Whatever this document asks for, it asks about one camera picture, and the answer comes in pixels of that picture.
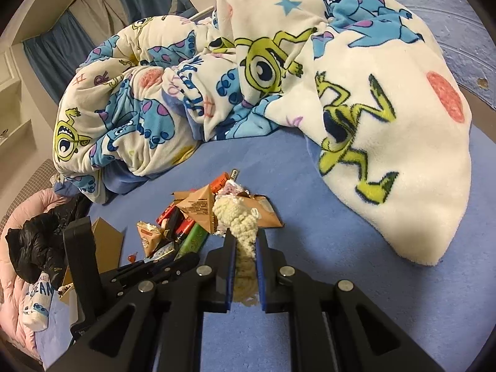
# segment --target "red circle print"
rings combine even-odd
[[[457,123],[464,123],[465,115],[463,114],[462,100],[455,88],[447,79],[434,71],[427,73],[427,80],[451,118]]]

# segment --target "blue star print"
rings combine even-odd
[[[297,10],[301,10],[301,8],[298,7],[301,3],[302,3],[301,1],[281,0],[279,3],[276,3],[275,5],[280,5],[282,8],[284,8],[284,13],[287,16],[293,8],[296,8]]]

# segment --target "cardboard box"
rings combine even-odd
[[[96,263],[100,274],[113,270],[119,266],[121,258],[123,233],[116,230],[112,225],[103,218],[98,218],[91,226],[96,245]],[[62,285],[68,285],[73,282],[69,268],[65,272]],[[73,288],[67,290],[60,298],[62,302],[69,305],[69,293]]]

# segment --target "green snack package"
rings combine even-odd
[[[183,257],[186,253],[195,252],[198,253],[200,248],[205,242],[205,239],[208,236],[208,232],[205,231],[200,224],[196,223],[191,228],[190,233],[187,238],[184,240],[181,248],[179,249],[178,254],[175,256],[174,260]]]

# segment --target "blue gripper pad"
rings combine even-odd
[[[236,245],[234,246],[234,250],[231,253],[231,261],[229,262],[229,273],[227,278],[227,287],[226,287],[226,305],[227,309],[231,310],[231,303],[233,301],[233,292],[234,292],[234,277],[236,273]]]
[[[260,254],[260,239],[255,241],[255,263],[256,263],[256,276],[259,280],[259,300],[262,306],[262,310],[265,311],[265,278],[264,278],[264,266],[262,264],[262,256]]]

